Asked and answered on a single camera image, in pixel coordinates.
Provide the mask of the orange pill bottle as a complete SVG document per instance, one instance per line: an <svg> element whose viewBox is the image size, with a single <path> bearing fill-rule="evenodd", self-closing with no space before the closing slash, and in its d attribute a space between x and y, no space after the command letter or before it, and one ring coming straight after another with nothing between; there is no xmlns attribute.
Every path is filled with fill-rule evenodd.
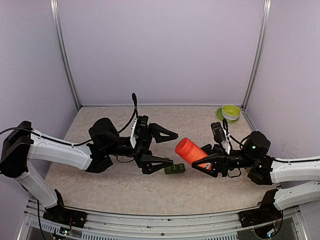
<svg viewBox="0 0 320 240"><path fill-rule="evenodd" d="M177 144L175 147L175 153L178 154L189 165L192 165L193 162L209 156L187 137L183 138Z"/></svg>

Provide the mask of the green pill organizer box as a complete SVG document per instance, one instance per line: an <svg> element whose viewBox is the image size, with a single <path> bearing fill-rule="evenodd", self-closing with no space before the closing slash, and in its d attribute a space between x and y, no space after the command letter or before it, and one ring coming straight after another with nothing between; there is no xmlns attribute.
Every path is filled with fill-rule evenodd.
<svg viewBox="0 0 320 240"><path fill-rule="evenodd" d="M180 174L186 171L185 165L183 163L173 164L164 168L164 173L166 175Z"/></svg>

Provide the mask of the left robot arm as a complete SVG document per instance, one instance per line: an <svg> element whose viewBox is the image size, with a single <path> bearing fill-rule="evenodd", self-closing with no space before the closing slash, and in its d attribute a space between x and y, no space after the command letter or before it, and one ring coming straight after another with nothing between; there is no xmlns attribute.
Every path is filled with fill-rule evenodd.
<svg viewBox="0 0 320 240"><path fill-rule="evenodd" d="M128 128L117 129L112 120L103 117L88 130L89 140L73 143L50 137L22 121L17 127L3 130L9 133L4 139L0 158L2 175L15 179L39 203L63 223L70 218L61 194L52 189L34 169L30 160L42 160L71 166L87 173L99 174L113 165L111 156L132 158L145 175L153 174L173 165L167 158L154 156L150 151L152 141L158 143L176 140L179 135L157 123L150 123L146 115L138 114L137 96L132 94L134 111L128 123L133 124L129 136L121 136Z"/></svg>

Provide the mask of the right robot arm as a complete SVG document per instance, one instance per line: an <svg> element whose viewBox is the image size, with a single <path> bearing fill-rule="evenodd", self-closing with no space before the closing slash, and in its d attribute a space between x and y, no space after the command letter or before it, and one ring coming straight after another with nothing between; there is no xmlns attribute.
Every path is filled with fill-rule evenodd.
<svg viewBox="0 0 320 240"><path fill-rule="evenodd" d="M282 159L268 155L271 142L260 131L253 131L239 142L239 150L233 149L226 120L210 125L216 144L208 156L194 161L192 168L216 178L226 177L229 171L248 168L248 178L257 185L271 186L284 182L301 182L289 187L269 190L265 193L256 218L266 222L276 209L306 204L320 199L320 158L319 156Z"/></svg>

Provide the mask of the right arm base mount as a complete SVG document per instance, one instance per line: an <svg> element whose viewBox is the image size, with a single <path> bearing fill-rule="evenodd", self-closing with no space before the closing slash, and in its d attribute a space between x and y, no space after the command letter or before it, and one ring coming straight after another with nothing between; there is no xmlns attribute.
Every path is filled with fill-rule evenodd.
<svg viewBox="0 0 320 240"><path fill-rule="evenodd" d="M275 203L275 195L278 189L269 190L263 196L258 208L243 210L238 213L242 228L260 225L281 219L283 211L278 210Z"/></svg>

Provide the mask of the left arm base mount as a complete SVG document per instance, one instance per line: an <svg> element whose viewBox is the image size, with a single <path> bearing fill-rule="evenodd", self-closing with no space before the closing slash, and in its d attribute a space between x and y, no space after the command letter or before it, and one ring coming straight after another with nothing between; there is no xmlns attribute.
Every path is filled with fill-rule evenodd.
<svg viewBox="0 0 320 240"><path fill-rule="evenodd" d="M62 195L57 189L54 192L57 197L56 205L46 207L43 218L54 223L68 225L69 227L84 228L88 214L84 211L66 208Z"/></svg>

